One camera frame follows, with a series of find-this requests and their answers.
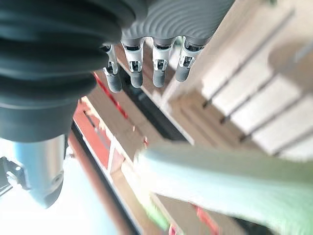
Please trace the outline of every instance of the robotic hand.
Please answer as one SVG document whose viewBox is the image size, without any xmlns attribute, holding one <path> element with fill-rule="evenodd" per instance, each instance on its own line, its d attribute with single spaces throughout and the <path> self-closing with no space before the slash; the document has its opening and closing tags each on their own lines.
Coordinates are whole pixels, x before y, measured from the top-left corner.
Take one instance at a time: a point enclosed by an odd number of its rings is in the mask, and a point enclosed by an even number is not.
<svg viewBox="0 0 313 235">
<path fill-rule="evenodd" d="M 234 0 L 2 0 L 0 137 L 9 182 L 43 207 L 63 183 L 66 134 L 77 100 L 104 67 L 122 90 L 113 44 L 122 42 L 135 87 L 142 85 L 143 38 L 154 39 L 154 84 L 164 84 L 169 51 L 184 36 L 176 78 L 184 81 Z"/>
</svg>

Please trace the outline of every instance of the wooden plank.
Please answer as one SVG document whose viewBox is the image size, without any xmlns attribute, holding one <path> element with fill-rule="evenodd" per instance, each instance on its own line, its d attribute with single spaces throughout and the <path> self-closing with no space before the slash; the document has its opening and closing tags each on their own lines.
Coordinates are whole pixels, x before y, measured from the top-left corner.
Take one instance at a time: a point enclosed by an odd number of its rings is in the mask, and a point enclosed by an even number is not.
<svg viewBox="0 0 313 235">
<path fill-rule="evenodd" d="M 97 75 L 103 84 L 108 87 L 108 82 L 106 76 L 102 70 L 97 71 Z M 127 96 L 125 92 L 113 93 L 110 94 L 118 101 L 123 110 L 127 113 L 131 123 L 137 125 L 143 122 L 146 122 L 146 117 L 142 114 L 142 112 L 137 108 L 137 106 L 132 102 L 131 99 Z"/>
<path fill-rule="evenodd" d="M 115 136 L 121 135 L 133 128 L 99 86 L 96 86 L 87 97 L 101 119 Z"/>
<path fill-rule="evenodd" d="M 145 210 L 138 202 L 132 189 L 128 185 L 123 173 L 118 170 L 112 174 L 114 187 L 117 189 L 119 198 L 123 201 L 131 212 L 133 218 L 141 226 L 142 234 L 159 235 L 163 231 L 147 216 Z"/>
</svg>

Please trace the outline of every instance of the red strip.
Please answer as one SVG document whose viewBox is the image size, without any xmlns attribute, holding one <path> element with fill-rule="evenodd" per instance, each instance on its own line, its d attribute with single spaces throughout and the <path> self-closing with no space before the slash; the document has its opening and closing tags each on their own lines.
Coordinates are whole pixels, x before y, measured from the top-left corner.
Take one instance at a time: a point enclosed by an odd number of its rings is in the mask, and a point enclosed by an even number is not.
<svg viewBox="0 0 313 235">
<path fill-rule="evenodd" d="M 211 234 L 213 235 L 219 235 L 220 234 L 220 229 L 217 226 L 217 224 L 211 219 L 208 213 L 206 213 L 202 208 L 192 204 L 192 206 L 196 209 L 197 211 L 197 216 L 200 219 L 201 222 L 206 224 L 206 226 L 210 229 Z"/>
<path fill-rule="evenodd" d="M 116 108 L 118 109 L 118 111 L 123 115 L 123 117 L 125 119 L 127 119 L 132 126 L 134 126 L 134 131 L 136 130 L 136 126 L 132 124 L 132 121 L 128 118 L 127 113 L 123 110 L 123 108 L 120 106 L 119 102 L 116 101 L 116 99 L 113 97 L 113 95 L 110 93 L 109 89 L 106 88 L 106 86 L 103 84 L 103 82 L 101 81 L 101 79 L 99 78 L 99 76 L 97 75 L 96 72 L 93 72 L 93 76 L 96 79 L 98 85 L 101 87 L 101 89 L 104 91 L 104 93 L 109 97 L 109 99 L 113 102 L 113 104 L 116 106 Z M 145 136 L 143 139 L 143 144 L 145 146 L 148 146 L 148 138 Z"/>
<path fill-rule="evenodd" d="M 96 74 L 96 72 L 93 72 L 93 76 L 95 77 L 97 83 L 101 87 L 101 89 L 104 91 L 105 94 L 110 98 L 110 100 L 113 102 L 113 104 L 116 106 L 116 108 L 119 110 L 119 112 L 123 115 L 125 119 L 128 119 L 127 113 L 123 110 L 123 108 L 119 105 L 119 103 L 116 101 L 116 99 L 111 95 L 110 91 L 106 86 L 103 84 L 103 82 L 100 80 L 99 76 Z"/>
</svg>

